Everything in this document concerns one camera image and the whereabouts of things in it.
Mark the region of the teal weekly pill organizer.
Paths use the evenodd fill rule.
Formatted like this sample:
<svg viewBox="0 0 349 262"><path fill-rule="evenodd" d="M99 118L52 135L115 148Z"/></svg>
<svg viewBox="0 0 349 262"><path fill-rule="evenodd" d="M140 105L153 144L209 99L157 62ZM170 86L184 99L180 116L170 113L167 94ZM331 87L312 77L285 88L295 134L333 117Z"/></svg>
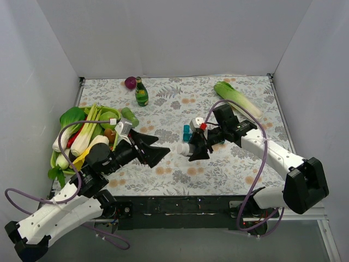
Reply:
<svg viewBox="0 0 349 262"><path fill-rule="evenodd" d="M192 137L191 129L189 125L183 126L183 141L189 142Z"/></svg>

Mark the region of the white pill bottle blue label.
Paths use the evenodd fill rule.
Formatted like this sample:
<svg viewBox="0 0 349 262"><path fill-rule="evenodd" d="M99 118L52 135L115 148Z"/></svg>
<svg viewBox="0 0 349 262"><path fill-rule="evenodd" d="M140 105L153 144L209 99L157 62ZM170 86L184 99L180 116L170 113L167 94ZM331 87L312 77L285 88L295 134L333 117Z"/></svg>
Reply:
<svg viewBox="0 0 349 262"><path fill-rule="evenodd" d="M193 155L194 151L195 146L192 144L183 143L177 145L177 153L183 156L190 157Z"/></svg>

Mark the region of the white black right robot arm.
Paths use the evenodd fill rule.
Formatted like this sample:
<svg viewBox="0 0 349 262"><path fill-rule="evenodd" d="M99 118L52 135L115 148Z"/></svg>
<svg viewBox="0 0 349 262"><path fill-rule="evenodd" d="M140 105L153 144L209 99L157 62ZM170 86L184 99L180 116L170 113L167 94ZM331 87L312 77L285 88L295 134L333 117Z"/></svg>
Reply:
<svg viewBox="0 0 349 262"><path fill-rule="evenodd" d="M213 110L217 123L210 127L202 117L191 120L192 137L177 152L189 161L210 158L213 146L233 142L273 168L285 181L280 188L259 188L248 197L248 204L259 210L286 207L303 214L329 195L322 163L315 157L305 159L267 140L255 124L239 121L229 105Z"/></svg>

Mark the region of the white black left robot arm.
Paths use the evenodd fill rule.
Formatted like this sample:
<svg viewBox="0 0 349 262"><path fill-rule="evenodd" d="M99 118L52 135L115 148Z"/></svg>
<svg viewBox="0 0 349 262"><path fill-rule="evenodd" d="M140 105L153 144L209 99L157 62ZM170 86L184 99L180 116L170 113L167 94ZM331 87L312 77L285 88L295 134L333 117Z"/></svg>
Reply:
<svg viewBox="0 0 349 262"><path fill-rule="evenodd" d="M22 261L38 261L59 238L90 219L109 217L117 210L117 201L105 189L106 176L134 159L155 167L169 152L153 146L156 136L130 130L115 150L105 143L92 146L85 157L78 179L73 176L61 191L35 213L19 222L11 221L5 230Z"/></svg>

